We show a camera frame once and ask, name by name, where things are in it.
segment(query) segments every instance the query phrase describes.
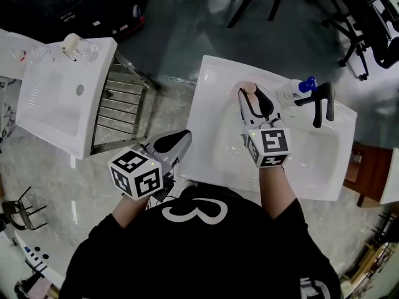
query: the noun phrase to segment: person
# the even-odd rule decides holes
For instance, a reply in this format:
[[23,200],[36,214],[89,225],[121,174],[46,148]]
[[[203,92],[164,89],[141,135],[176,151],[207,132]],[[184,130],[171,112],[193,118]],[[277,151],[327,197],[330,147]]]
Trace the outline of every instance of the person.
[[59,298],[341,298],[284,169],[259,169],[259,183],[262,206],[203,183],[147,210],[124,196],[77,248]]

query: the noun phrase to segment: sink drain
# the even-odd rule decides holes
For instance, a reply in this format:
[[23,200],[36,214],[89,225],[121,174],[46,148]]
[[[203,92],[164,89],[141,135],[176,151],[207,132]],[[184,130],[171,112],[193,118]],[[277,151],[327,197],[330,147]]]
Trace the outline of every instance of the sink drain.
[[85,87],[82,84],[79,84],[76,88],[76,94],[81,96],[85,90]]

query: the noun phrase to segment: sink basin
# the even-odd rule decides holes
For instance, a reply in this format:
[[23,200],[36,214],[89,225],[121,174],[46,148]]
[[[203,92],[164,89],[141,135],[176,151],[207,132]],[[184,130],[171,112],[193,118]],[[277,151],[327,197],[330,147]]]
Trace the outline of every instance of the sink basin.
[[[276,74],[248,65],[205,56],[199,73],[187,128],[193,142],[179,167],[179,175],[195,181],[259,192],[259,175],[243,145],[237,90],[240,81],[252,81],[274,93],[287,82]],[[335,103],[335,120],[322,127],[312,122],[313,104],[283,111],[291,129],[292,153],[284,165],[287,178],[300,198],[336,200],[344,181],[357,114]]]
[[112,38],[93,41],[100,46],[93,62],[53,60],[47,54],[40,63],[29,63],[17,107],[19,126],[79,159],[90,155],[101,94],[117,47]]

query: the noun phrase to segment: blue bottle cap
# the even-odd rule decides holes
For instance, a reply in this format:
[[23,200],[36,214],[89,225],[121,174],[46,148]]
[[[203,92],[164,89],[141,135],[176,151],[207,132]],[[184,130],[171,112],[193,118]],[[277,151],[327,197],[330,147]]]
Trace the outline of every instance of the blue bottle cap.
[[306,93],[308,91],[316,91],[317,90],[317,81],[314,77],[308,77],[306,81],[303,81],[299,84],[299,90],[302,93]]

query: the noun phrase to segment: faucet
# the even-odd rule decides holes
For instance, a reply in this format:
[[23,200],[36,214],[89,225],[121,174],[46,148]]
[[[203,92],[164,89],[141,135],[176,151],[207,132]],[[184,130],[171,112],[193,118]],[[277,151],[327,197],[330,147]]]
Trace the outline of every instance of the faucet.
[[320,128],[322,126],[322,99],[327,99],[327,114],[325,115],[328,121],[334,121],[334,99],[335,89],[330,82],[326,82],[319,87],[316,91],[312,91],[312,95],[307,98],[301,98],[300,100],[294,101],[294,103],[301,107],[304,104],[314,102],[315,104],[315,115],[313,120],[313,126]]

